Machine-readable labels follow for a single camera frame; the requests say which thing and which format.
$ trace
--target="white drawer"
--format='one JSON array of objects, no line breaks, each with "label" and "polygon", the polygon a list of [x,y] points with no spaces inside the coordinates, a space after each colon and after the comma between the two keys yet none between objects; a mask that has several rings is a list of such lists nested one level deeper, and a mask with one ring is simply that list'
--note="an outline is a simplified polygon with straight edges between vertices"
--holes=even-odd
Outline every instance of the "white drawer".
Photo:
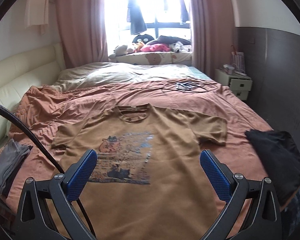
[{"label": "white drawer", "polygon": [[233,90],[232,93],[239,98],[240,100],[244,101],[247,100],[249,91],[242,91],[242,90]]},{"label": "white drawer", "polygon": [[231,79],[230,80],[230,89],[232,91],[250,91],[252,86],[252,80],[245,79]]}]

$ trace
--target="orange blanket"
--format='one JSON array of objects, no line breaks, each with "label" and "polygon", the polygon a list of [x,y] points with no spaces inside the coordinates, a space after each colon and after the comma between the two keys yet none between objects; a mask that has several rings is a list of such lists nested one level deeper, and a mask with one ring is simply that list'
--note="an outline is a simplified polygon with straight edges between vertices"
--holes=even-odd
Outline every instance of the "orange blanket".
[{"label": "orange blanket", "polygon": [[[240,172],[247,179],[254,180],[266,177],[267,174],[257,154],[245,138],[244,132],[250,129],[266,131],[271,129],[270,126],[234,96],[228,87],[222,87],[214,81],[186,79],[186,81],[200,82],[202,86],[210,90],[206,93],[182,93],[160,89],[167,88],[167,86],[175,89],[174,84],[182,81],[185,80],[116,83],[68,92],[59,92],[48,86],[31,87],[23,96],[16,115],[34,132],[57,161],[61,159],[64,152],[61,149],[51,149],[50,145],[59,125],[72,124],[93,117],[114,105],[129,106],[150,103],[154,106],[220,116],[227,120],[226,146],[205,143],[203,147],[210,149],[220,162],[225,163],[233,173]],[[11,126],[9,136],[21,144],[33,145],[14,125]],[[36,180],[50,179],[53,171],[54,166],[34,147],[14,180],[6,200],[8,206],[16,212],[26,178],[32,176]],[[211,205],[216,205],[220,212],[225,203],[218,199],[212,187],[207,190],[212,191],[212,194],[215,195],[215,202]],[[249,201],[245,203],[231,234],[239,230],[248,207]]]}]

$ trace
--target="metal bolt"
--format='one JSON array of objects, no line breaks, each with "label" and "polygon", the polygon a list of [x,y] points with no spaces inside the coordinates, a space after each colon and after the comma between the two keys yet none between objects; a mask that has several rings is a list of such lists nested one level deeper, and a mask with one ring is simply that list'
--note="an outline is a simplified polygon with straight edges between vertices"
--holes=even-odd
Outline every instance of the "metal bolt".
[{"label": "metal bolt", "polygon": [[271,183],[271,179],[265,178],[265,182],[268,183],[268,184],[270,184]]},{"label": "metal bolt", "polygon": [[243,175],[241,173],[236,173],[234,176],[236,179],[243,179]]},{"label": "metal bolt", "polygon": [[28,179],[26,179],[26,184],[30,184],[32,181],[33,181],[32,178],[28,178]]},{"label": "metal bolt", "polygon": [[54,178],[57,180],[62,179],[62,177],[63,177],[63,174],[61,174],[61,173],[54,175]]}]

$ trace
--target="nightstand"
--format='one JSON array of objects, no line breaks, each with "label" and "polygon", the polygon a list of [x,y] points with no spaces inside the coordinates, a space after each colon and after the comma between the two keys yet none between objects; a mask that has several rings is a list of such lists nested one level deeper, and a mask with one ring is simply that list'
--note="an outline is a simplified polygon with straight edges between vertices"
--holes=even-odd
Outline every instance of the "nightstand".
[{"label": "nightstand", "polygon": [[247,100],[252,86],[250,77],[238,74],[228,75],[220,69],[216,69],[215,81],[223,86],[230,87],[230,90],[242,101]]}]

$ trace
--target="brown t-shirt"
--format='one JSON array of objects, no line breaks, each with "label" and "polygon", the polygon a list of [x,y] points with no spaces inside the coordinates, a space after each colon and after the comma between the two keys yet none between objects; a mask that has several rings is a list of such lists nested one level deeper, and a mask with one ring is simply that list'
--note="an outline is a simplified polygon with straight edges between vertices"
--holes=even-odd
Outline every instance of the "brown t-shirt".
[{"label": "brown t-shirt", "polygon": [[224,145],[226,120],[148,104],[59,126],[52,146],[66,147],[65,170],[87,149],[98,154],[80,196],[98,239],[199,240],[218,215],[204,140]]}]

